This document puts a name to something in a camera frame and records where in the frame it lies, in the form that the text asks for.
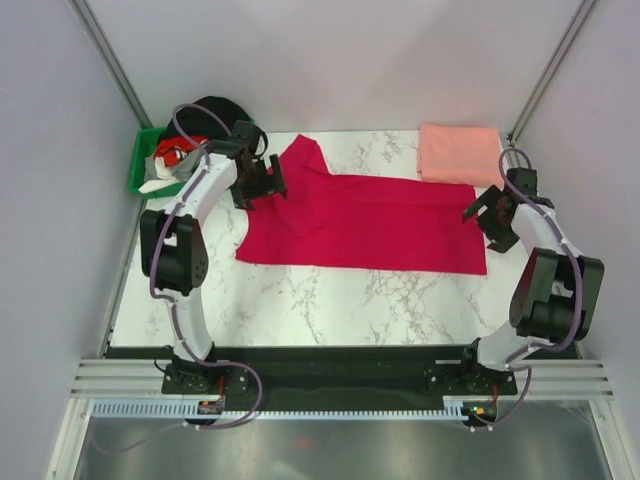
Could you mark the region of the magenta t shirt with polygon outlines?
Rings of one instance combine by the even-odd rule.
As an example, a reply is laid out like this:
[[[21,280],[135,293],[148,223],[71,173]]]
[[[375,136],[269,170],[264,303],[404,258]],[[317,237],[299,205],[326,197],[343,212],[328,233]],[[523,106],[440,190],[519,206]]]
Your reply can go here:
[[[279,160],[287,195],[255,201],[237,260],[486,274],[483,234],[462,219],[472,187],[332,174],[319,144],[303,135]]]

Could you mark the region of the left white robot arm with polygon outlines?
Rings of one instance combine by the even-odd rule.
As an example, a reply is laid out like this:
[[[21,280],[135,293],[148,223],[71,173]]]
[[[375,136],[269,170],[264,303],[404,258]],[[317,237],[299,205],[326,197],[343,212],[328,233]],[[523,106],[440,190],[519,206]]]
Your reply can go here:
[[[201,287],[209,268],[202,226],[225,192],[251,210],[262,197],[287,195],[277,155],[264,155],[268,139],[251,121],[239,120],[225,140],[195,150],[196,169],[162,210],[140,218],[141,263],[153,298],[165,303],[173,330],[165,394],[210,394],[219,382],[215,343],[204,314]]]

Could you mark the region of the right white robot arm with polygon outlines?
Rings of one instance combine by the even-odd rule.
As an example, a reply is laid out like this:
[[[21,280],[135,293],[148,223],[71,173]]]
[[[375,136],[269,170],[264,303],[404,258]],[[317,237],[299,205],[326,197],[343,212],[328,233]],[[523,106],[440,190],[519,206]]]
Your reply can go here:
[[[563,351],[589,332],[604,264],[567,238],[553,203],[539,196],[532,168],[509,169],[504,187],[487,189],[463,217],[477,219],[490,250],[504,254],[522,244],[528,260],[507,320],[465,347],[448,390],[457,395],[513,395],[516,374],[531,371],[524,362],[527,357],[540,350]]]

